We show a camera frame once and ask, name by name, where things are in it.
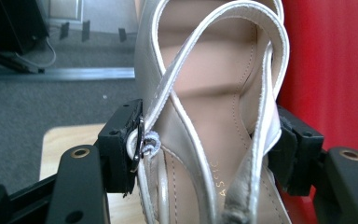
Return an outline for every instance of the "gray carpet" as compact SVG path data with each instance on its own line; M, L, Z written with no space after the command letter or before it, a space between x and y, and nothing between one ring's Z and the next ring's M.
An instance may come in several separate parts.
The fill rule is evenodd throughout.
M0 80L0 184L9 193L38 180L42 140L56 126L107 122L138 98L133 80Z

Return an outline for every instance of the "beige insole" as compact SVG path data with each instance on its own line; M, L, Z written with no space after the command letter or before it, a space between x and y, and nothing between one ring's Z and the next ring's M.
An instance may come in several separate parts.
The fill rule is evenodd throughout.
M158 28L158 42L166 66L199 22L221 4L223 2L171 1L167 5ZM174 86L200 137L213 172L221 208L227 188L252 144L249 132L253 130L248 132L252 127L248 127L248 130L244 127L239 105L244 84L255 71L254 66L259 66L255 65L255 57L262 52L257 52L256 41L256 27L249 21L230 19L217 22L203 33ZM260 93L245 94L259 97ZM165 159L171 223L198 223L197 197L186 169L168 153ZM261 184L261 194L268 198L270 186L266 181ZM268 212L282 223L274 202L267 203L272 208Z

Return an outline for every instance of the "metal ring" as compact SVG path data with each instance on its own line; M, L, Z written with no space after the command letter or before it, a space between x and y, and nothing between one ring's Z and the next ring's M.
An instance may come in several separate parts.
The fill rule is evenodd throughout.
M71 157L75 159L80 159L86 157L90 154L90 150L88 148L78 148L71 152Z
M345 157L348 160L358 161L358 152L356 151L342 149L339 151L339 155Z

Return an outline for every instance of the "stitching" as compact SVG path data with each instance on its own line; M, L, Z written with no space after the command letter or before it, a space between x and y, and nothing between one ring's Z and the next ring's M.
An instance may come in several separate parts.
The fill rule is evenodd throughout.
M278 219L280 220L280 222L283 224L283 220L282 220L281 214L280 214L279 211L278 211L278 207L277 207L277 205L275 204L274 200L273 200L272 197L271 197L271 191L269 191L269 187L267 187L266 182L264 182L264 179L261 178L261 180L263 181L263 185L264 185L264 187L266 188L266 190L267 190L267 192L268 192L268 196L269 196L269 198L270 198L272 204L274 205L275 214L277 215L277 217L278 217Z
M252 26L252 39L255 38L255 27ZM251 57L249 58L248 64L246 66L245 72L243 73L243 75L240 78L240 81L237 85L237 88L235 89L235 93L232 95L232 105L231 105L231 115L232 115L232 119L234 121L235 127L237 128L237 134L239 135L241 141L243 142L243 144L245 145L245 148L248 149L249 147L247 146L245 140L243 139L243 136L240 132L240 125L237 122L237 117L235 114L235 104L237 102L237 97L239 97L239 93L240 93L240 87L242 87L244 85L244 83L246 83L246 81L248 80L248 78L250 77L250 75L246 78L246 80L243 82L243 79L245 78L245 75L248 74L249 68L251 66L251 62L253 60L253 56L254 56L254 45L255 43L252 41L252 46L251 46Z
M177 214L177 198L176 198L176 177L175 177L175 165L173 164L173 155L171 155L172 160L172 177L173 177L173 197L175 198L175 223L178 223L178 214Z

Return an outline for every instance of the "white cable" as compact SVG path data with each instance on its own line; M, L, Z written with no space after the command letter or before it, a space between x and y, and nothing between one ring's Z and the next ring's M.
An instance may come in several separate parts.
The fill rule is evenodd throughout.
M37 67L37 68L50 67L55 63L55 61L57 59L57 54L56 54L54 48L51 46L50 42L48 41L48 37L46 37L46 43L48 44L48 47L50 48L51 52L53 53L53 58L48 63L34 63L34 62L29 61L26 58L21 57L18 53L16 53L16 56L17 56L18 59L20 59L24 63L28 63L29 65Z

